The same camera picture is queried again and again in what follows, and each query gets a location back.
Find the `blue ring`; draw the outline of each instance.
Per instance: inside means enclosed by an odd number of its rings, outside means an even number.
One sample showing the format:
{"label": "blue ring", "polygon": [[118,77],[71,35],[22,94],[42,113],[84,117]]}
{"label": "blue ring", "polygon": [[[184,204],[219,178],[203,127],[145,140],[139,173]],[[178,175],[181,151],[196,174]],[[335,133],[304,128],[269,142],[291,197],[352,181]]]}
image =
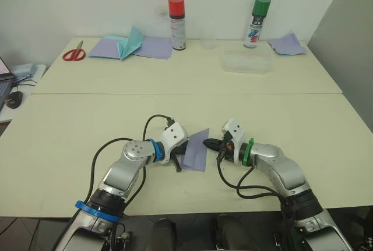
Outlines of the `blue ring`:
{"label": "blue ring", "polygon": [[163,153],[161,152],[159,145],[153,139],[149,139],[149,141],[152,143],[154,149],[156,150],[156,162],[159,162],[160,159],[163,157]]}
{"label": "blue ring", "polygon": [[120,218],[118,216],[113,216],[113,215],[110,215],[110,214],[100,212],[96,209],[93,209],[93,208],[89,207],[88,205],[86,205],[81,200],[78,200],[76,202],[75,207],[87,212],[88,214],[91,214],[91,215],[96,216],[98,218],[105,219],[105,220],[110,221],[110,222],[117,223],[120,220]]}

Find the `red cap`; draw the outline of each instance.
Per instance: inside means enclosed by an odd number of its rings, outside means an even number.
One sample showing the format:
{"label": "red cap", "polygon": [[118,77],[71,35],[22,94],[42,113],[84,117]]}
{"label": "red cap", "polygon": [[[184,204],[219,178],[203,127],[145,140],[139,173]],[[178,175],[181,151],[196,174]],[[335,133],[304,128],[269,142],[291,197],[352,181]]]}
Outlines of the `red cap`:
{"label": "red cap", "polygon": [[185,14],[184,0],[168,0],[170,15],[182,16]]}

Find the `green ring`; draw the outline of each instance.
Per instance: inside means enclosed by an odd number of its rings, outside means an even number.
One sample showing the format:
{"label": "green ring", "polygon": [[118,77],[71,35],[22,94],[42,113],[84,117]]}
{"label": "green ring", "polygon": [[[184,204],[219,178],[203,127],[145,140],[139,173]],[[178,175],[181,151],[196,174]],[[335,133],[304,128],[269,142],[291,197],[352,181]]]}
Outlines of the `green ring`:
{"label": "green ring", "polygon": [[254,139],[252,138],[248,142],[248,147],[246,147],[244,159],[242,160],[242,164],[246,167],[250,166],[250,165],[247,164],[247,162],[248,162],[248,157],[249,157],[249,154],[251,152],[251,147],[252,147],[253,144],[254,144]]}

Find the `computer mouse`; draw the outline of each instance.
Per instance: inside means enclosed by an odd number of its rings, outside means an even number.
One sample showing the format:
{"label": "computer mouse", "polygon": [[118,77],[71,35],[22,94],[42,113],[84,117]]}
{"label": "computer mouse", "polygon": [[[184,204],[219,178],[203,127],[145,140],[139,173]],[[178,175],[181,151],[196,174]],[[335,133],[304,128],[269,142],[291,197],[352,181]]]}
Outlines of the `computer mouse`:
{"label": "computer mouse", "polygon": [[17,108],[22,102],[22,92],[12,92],[5,97],[5,105],[9,108]]}

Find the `robotic arm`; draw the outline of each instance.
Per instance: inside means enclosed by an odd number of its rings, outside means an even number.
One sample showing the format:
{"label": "robotic arm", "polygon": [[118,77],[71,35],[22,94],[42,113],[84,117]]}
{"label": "robotic arm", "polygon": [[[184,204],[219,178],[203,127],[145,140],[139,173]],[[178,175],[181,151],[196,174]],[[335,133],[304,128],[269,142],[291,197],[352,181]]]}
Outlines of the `robotic arm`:
{"label": "robotic arm", "polygon": [[277,193],[286,200],[284,212],[295,217],[294,228],[304,235],[301,246],[305,250],[352,251],[328,211],[319,204],[296,162],[277,146],[254,143],[253,139],[244,143],[245,132],[236,119],[230,119],[222,131],[223,144],[209,139],[205,145],[213,150],[226,147],[225,159],[253,166],[270,179]]}
{"label": "robotic arm", "polygon": [[110,167],[89,201],[76,203],[79,210],[55,250],[109,250],[105,237],[110,233],[115,237],[113,228],[122,216],[125,200],[139,171],[152,162],[168,163],[174,154],[173,150],[187,140],[185,129],[176,122],[162,133],[157,142],[152,139],[128,142],[121,158]]}

